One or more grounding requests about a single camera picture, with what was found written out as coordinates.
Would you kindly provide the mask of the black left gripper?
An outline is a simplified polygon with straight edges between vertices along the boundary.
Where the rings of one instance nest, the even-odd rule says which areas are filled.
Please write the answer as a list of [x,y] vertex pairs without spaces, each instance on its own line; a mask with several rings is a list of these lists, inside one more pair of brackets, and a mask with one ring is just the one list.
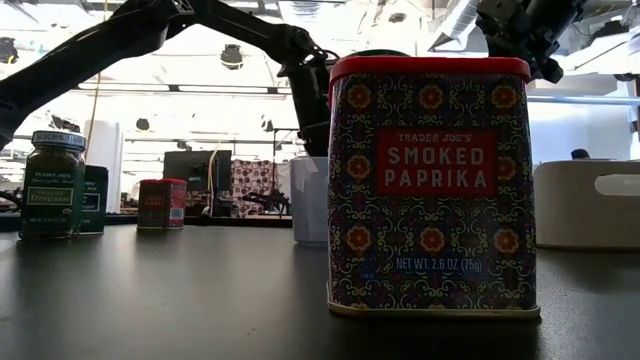
[[298,132],[311,157],[326,157],[329,149],[329,71],[327,59],[312,58],[306,63],[286,66],[298,123]]

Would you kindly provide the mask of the red block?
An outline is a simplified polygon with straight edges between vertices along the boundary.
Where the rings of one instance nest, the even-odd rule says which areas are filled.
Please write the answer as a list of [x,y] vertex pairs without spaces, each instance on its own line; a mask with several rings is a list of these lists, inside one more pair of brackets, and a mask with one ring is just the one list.
[[350,56],[331,70],[327,302],[535,318],[526,62]]

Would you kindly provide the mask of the smoked paprika tin red lid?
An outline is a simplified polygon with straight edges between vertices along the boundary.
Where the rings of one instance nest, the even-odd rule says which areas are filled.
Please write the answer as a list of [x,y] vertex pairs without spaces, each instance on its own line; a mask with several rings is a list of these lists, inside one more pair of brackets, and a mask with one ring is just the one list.
[[184,227],[186,185],[174,178],[146,179],[140,182],[137,227],[172,230]]

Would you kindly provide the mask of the dark green pepper tin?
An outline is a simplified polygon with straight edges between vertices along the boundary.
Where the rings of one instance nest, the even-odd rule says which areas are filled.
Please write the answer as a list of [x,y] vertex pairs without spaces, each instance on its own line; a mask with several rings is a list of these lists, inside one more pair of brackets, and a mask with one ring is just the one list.
[[86,165],[82,200],[81,234],[102,234],[105,227],[109,171]]

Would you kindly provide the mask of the grey translucent plastic bin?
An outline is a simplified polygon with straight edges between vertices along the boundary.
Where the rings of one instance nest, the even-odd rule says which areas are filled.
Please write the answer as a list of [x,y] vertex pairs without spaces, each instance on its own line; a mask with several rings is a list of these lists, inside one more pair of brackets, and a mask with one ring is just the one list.
[[328,165],[327,157],[297,157],[290,161],[293,239],[298,244],[327,244]]

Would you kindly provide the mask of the red patterned fabric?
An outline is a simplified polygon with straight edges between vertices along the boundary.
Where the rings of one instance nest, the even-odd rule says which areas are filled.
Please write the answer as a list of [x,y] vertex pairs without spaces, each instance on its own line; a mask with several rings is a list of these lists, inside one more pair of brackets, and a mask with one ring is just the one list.
[[256,202],[244,200],[250,193],[269,195],[272,189],[273,165],[268,160],[248,161],[236,159],[232,162],[231,192],[237,215],[258,215],[264,207]]

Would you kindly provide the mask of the long ceiling light strip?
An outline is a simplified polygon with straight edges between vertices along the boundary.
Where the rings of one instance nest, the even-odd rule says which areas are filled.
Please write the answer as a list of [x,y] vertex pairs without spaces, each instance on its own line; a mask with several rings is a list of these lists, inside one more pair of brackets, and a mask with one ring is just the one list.
[[280,96],[291,95],[288,87],[272,86],[232,86],[232,85],[183,85],[183,84],[145,84],[145,83],[81,83],[74,91],[95,91],[107,93],[139,93],[139,94],[223,94],[223,95],[257,95]]

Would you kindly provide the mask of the black hanging ceiling fixture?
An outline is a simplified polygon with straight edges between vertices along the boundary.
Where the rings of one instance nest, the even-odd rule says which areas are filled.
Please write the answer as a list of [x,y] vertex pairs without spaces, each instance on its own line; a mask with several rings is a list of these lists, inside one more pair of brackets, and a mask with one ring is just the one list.
[[244,61],[237,44],[226,44],[220,54],[221,64],[229,70],[239,70],[243,67]]

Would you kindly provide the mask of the black monitor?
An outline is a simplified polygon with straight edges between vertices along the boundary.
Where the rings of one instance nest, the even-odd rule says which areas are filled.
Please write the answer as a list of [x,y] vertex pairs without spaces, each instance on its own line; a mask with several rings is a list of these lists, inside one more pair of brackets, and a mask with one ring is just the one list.
[[164,153],[164,178],[184,180],[187,217],[230,217],[230,150],[171,151]]

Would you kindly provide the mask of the white plastic bin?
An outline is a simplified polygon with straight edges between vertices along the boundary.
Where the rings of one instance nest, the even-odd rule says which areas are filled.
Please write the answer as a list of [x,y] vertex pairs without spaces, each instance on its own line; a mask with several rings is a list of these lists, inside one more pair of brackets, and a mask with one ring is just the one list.
[[540,247],[640,251],[640,161],[542,163],[534,202]]

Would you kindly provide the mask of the white room pillar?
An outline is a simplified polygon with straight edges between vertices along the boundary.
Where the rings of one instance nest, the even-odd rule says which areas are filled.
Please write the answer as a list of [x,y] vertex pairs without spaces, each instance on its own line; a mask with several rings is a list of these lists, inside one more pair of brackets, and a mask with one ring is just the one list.
[[108,213],[119,213],[124,133],[118,122],[86,121],[83,134],[88,140],[85,161],[88,165],[106,167],[109,171]]

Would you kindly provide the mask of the black metal table frame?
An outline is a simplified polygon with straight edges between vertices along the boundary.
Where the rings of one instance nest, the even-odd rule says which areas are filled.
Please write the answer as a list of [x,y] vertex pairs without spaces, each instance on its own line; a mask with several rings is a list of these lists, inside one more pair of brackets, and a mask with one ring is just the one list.
[[[16,214],[0,214],[0,233],[16,232],[20,229],[20,216]],[[105,224],[133,225],[137,223],[136,215],[108,214]],[[186,217],[184,224],[188,226],[229,226],[229,227],[259,227],[259,228],[292,228],[291,218],[269,218],[267,216],[229,218],[229,217]]]

